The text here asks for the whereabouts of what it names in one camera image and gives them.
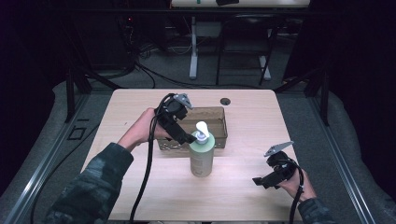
camouflage sleeve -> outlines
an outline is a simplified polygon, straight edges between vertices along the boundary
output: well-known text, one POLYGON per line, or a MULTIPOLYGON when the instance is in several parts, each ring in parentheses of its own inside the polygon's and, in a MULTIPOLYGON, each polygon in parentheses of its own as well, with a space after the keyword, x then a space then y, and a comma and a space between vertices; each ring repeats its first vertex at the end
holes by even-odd
POLYGON ((298 205, 304 224, 336 224, 330 210, 318 199, 308 199, 298 205))
POLYGON ((105 223, 120 195, 121 181, 134 157, 111 143, 62 192, 46 223, 105 223))

person's left hand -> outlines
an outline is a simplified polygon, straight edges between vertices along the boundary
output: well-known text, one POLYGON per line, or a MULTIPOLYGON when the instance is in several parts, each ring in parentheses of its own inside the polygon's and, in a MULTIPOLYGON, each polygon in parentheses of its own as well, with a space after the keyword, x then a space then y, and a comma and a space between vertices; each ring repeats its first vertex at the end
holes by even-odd
MULTIPOLYGON (((139 119, 129 128, 118 144, 132 151, 136 146, 149 140, 149 125, 155 113, 153 108, 148 108, 139 119)), ((154 138, 171 138, 166 130, 157 123, 154 138)))

black cable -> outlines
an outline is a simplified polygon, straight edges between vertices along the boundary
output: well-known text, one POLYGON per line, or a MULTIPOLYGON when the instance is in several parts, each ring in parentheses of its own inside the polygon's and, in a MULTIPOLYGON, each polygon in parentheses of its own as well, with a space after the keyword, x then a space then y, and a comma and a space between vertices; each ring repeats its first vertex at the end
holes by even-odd
POLYGON ((154 72, 152 70, 150 70, 149 68, 147 68, 145 65, 136 62, 135 65, 137 67, 139 67, 142 70, 146 70, 147 72, 150 72, 151 74, 153 74, 156 77, 160 77, 162 79, 164 79, 165 81, 168 81, 172 84, 178 85, 180 87, 183 88, 189 88, 189 89, 194 89, 194 88, 201 88, 201 89, 211 89, 211 87, 230 87, 230 86, 235 86, 235 87, 246 87, 246 88, 251 88, 251 89, 256 89, 256 90, 262 90, 262 88, 259 87, 255 87, 255 86, 249 86, 249 85, 241 85, 241 84, 227 84, 227 85, 209 85, 209 84, 190 84, 190 83, 186 83, 186 82, 180 82, 180 81, 176 81, 173 80, 172 78, 169 77, 165 77, 157 72, 154 72))
POLYGON ((299 177, 300 177, 300 185, 297 188, 297 193, 294 196, 294 200, 293 200, 293 202, 291 204, 291 208, 290 208, 289 224, 292 224, 293 220, 294 220, 294 213, 295 213, 295 210, 297 207, 297 202, 299 202, 300 196, 303 193, 303 189, 304 189, 304 174, 303 174, 303 170, 301 169, 301 167, 294 160, 289 159, 289 160, 279 160, 279 161, 285 161, 285 162, 288 162, 288 163, 291 163, 292 165, 294 165, 298 169, 298 173, 299 173, 299 177))
POLYGON ((148 134, 148 162, 146 165, 146 172, 145 172, 145 176, 143 178, 143 182, 142 185, 140 186, 140 190, 139 193, 137 194, 137 198, 136 201, 134 201, 134 207, 132 208, 131 211, 131 215, 129 217, 129 221, 130 223, 134 223, 134 214, 136 213, 136 209, 137 206, 140 203, 140 200, 143 197, 143 193, 145 191, 146 185, 149 181, 149 173, 151 171, 151 164, 152 164, 152 151, 153 151, 153 147, 154 147, 154 139, 155 139, 155 128, 157 126, 157 121, 158 121, 158 117, 160 116, 160 111, 163 107, 163 103, 165 102, 166 99, 168 99, 169 97, 174 96, 173 93, 169 93, 167 94, 165 97, 163 97, 163 99, 161 100, 160 104, 158 105, 158 109, 156 111, 155 116, 152 118, 151 123, 150 123, 150 127, 149 127, 149 134, 148 134))
POLYGON ((112 79, 112 78, 116 78, 116 77, 125 77, 128 74, 132 73, 133 71, 134 71, 134 64, 125 68, 124 70, 122 70, 119 73, 111 74, 111 75, 101 75, 101 77, 105 77, 107 79, 112 79))
POLYGON ((55 173, 55 171, 64 163, 64 161, 74 152, 76 151, 76 149, 81 146, 81 144, 87 140, 87 138, 99 127, 99 124, 97 124, 96 126, 93 127, 93 129, 88 133, 88 135, 82 139, 69 153, 67 153, 66 156, 64 156, 64 158, 55 166, 55 168, 53 168, 53 170, 49 173, 49 175, 46 177, 46 179, 44 180, 43 184, 41 185, 41 187, 39 188, 37 195, 35 196, 35 200, 33 201, 33 205, 32 205, 32 210, 30 211, 30 223, 33 224, 35 222, 35 206, 37 205, 37 201, 38 201, 38 197, 41 194, 41 191, 43 190, 43 188, 46 186, 47 182, 50 180, 50 178, 52 177, 52 175, 55 173))
POLYGON ((146 71, 145 69, 142 69, 141 68, 141 70, 143 71, 143 72, 145 72, 148 76, 149 76, 149 78, 151 78, 151 81, 152 81, 152 89, 155 89, 155 80, 154 80, 154 77, 152 76, 152 75, 150 75, 149 74, 149 72, 148 71, 146 71))

person's arm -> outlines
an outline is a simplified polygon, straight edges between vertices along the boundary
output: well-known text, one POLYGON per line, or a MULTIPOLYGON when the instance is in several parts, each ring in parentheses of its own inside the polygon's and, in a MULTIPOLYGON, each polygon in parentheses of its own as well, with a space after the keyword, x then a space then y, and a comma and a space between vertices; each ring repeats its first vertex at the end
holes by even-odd
MULTIPOLYGON (((131 151, 149 139, 154 109, 147 109, 120 141, 109 144, 62 192, 46 223, 105 223, 120 195, 121 181, 134 157, 131 151)), ((156 126, 155 137, 170 137, 156 126)))
MULTIPOLYGON (((308 174, 303 170, 304 174, 304 192, 301 194, 298 210, 305 224, 335 224, 332 219, 329 208, 317 197, 308 174)), ((297 188, 300 185, 299 173, 296 170, 293 177, 287 181, 278 184, 292 198, 297 194, 297 188)))

white pump nozzle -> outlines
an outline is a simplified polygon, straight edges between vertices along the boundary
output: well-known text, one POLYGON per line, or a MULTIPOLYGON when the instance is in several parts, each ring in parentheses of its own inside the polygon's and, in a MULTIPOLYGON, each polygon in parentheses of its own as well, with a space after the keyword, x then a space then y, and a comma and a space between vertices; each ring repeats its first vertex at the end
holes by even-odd
POLYGON ((197 138, 196 142, 198 144, 205 144, 207 139, 209 138, 209 130, 207 129, 207 125, 204 121, 199 121, 196 125, 197 133, 195 137, 197 138))

